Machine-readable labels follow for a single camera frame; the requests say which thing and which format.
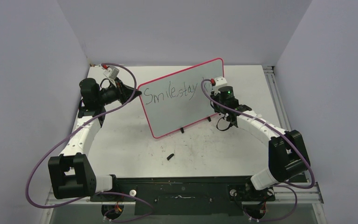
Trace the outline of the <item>pink framed whiteboard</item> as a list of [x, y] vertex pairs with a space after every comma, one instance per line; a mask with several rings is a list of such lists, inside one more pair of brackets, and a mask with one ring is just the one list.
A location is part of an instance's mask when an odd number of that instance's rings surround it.
[[212, 86], [202, 81], [222, 76], [224, 62], [216, 58], [140, 84], [140, 100], [152, 136], [158, 139], [215, 115], [202, 92], [210, 93]]

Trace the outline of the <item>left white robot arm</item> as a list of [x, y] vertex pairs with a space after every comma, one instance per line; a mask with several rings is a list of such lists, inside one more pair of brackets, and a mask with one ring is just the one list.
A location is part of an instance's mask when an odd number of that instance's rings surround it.
[[115, 101], [131, 102], [142, 92], [125, 85], [115, 78], [107, 88], [102, 88], [93, 78], [79, 83], [82, 99], [78, 107], [78, 130], [68, 140], [67, 146], [58, 156], [50, 157], [48, 170], [55, 198], [67, 199], [93, 196], [102, 192], [109, 201], [120, 196], [120, 187], [115, 185], [115, 175], [95, 175], [87, 158], [98, 131], [102, 128], [105, 106]]

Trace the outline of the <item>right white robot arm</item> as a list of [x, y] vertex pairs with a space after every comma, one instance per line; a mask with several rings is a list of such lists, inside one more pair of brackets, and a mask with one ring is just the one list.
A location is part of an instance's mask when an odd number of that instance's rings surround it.
[[239, 104], [231, 86], [224, 86], [219, 93], [205, 94], [213, 109], [227, 116], [232, 126], [243, 129], [268, 148], [268, 165], [251, 176], [245, 194], [251, 200], [263, 195], [264, 189], [288, 180], [306, 170], [311, 171], [309, 157], [302, 135], [276, 127], [261, 118], [251, 107]]

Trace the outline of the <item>black marker cap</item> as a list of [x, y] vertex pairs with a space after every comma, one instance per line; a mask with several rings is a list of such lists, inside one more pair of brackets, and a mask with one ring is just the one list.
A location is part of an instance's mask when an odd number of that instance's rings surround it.
[[169, 161], [173, 156], [174, 156], [174, 154], [170, 154], [170, 155], [167, 157], [167, 160]]

